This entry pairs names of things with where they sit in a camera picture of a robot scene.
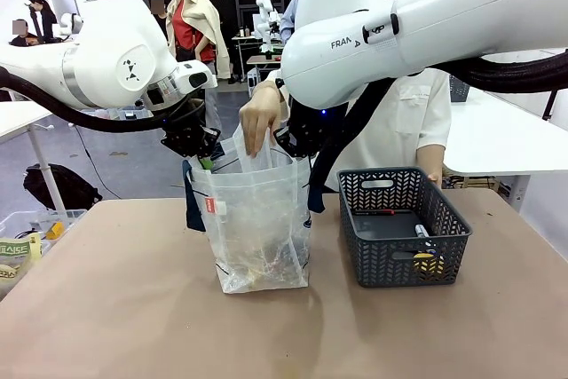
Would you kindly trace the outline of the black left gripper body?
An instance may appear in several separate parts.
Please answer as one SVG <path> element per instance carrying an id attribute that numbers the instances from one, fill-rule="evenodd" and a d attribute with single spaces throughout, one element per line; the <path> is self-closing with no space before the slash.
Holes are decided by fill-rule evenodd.
<path id="1" fill-rule="evenodd" d="M 166 111 L 161 143 L 182 157 L 210 157 L 221 130 L 208 127 L 206 106 L 202 99 L 186 98 Z"/>

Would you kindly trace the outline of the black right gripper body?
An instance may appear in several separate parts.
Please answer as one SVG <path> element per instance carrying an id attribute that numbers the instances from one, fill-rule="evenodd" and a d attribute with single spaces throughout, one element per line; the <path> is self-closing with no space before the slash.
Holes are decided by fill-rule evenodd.
<path id="1" fill-rule="evenodd" d="M 289 118 L 272 135 L 291 157 L 313 157 L 335 132 L 346 116 L 348 103 L 327 109 L 313 109 L 292 99 Z"/>

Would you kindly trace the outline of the person's right hand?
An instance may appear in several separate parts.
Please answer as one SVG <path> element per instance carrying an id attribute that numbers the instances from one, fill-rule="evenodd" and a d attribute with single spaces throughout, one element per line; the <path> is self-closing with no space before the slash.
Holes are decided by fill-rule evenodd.
<path id="1" fill-rule="evenodd" d="M 274 88 L 261 88 L 240 110 L 241 128 L 247 155 L 256 157 L 263 147 L 267 132 L 281 124 L 281 96 Z"/>

